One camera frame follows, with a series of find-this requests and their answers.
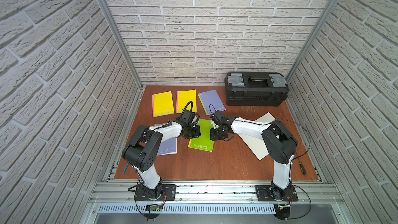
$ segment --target screwdriver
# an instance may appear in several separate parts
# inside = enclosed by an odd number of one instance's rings
[[[305,171],[304,165],[302,164],[302,162],[300,161],[300,158],[298,157],[298,162],[300,163],[300,168],[301,168],[301,172],[306,175],[307,172]]]

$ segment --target wooden tabletop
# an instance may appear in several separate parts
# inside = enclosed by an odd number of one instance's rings
[[[225,116],[242,117],[248,120],[256,120],[267,112],[275,118],[286,118],[292,120],[292,116],[285,102],[279,107],[238,107],[227,106],[225,101],[224,87],[197,87],[197,86],[147,86],[142,96],[137,115],[132,125],[129,138],[140,124],[148,127],[155,124],[166,123],[180,114],[170,114],[159,117],[152,117],[152,94],[171,91],[173,95],[174,108],[176,107],[177,91],[196,89],[196,93],[206,92],[215,89],[220,96],[226,110]],[[197,96],[197,111],[201,118],[210,120]],[[299,133],[294,123],[282,121],[294,137],[298,140],[297,153],[305,152]],[[163,180],[264,180],[271,181],[273,177],[273,160],[266,156],[261,161],[254,155],[249,147],[243,142],[239,135],[229,141],[215,141],[213,152],[207,152],[188,147],[189,140],[179,137],[177,139],[177,154],[157,156],[155,167]],[[307,174],[303,175],[297,160],[294,161],[291,177],[296,181],[317,181],[318,177],[308,155],[300,158]],[[127,162],[120,159],[115,174],[115,179],[138,179],[134,169],[129,166],[123,174]]]

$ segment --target screwdriver handle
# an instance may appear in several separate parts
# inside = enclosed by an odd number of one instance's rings
[[[301,168],[301,172],[306,175],[307,172],[305,171],[304,165],[302,163],[300,163],[300,168]]]

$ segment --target mounting plate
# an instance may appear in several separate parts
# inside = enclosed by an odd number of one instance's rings
[[[280,201],[276,201],[274,199],[272,199],[272,193],[271,193],[271,185],[256,185],[256,194],[257,194],[257,200],[259,202],[280,202]],[[286,195],[290,196],[293,198],[293,202],[297,202],[299,201],[299,198],[297,197],[297,193],[296,193],[296,189],[295,187],[292,185],[289,188],[286,188]],[[283,198],[282,201],[289,201],[289,199]]]
[[[176,185],[175,184],[163,184],[162,189],[166,193],[166,201],[174,201],[174,198],[176,197]],[[142,184],[137,186],[137,191],[134,195],[134,200],[135,201],[151,201],[149,197],[144,195],[144,186]],[[164,196],[163,194],[160,194],[160,197],[156,199],[156,201],[163,201]]]

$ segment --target toolbox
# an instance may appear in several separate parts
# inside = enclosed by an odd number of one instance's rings
[[[278,107],[289,87],[280,73],[230,72],[225,78],[228,106]]]

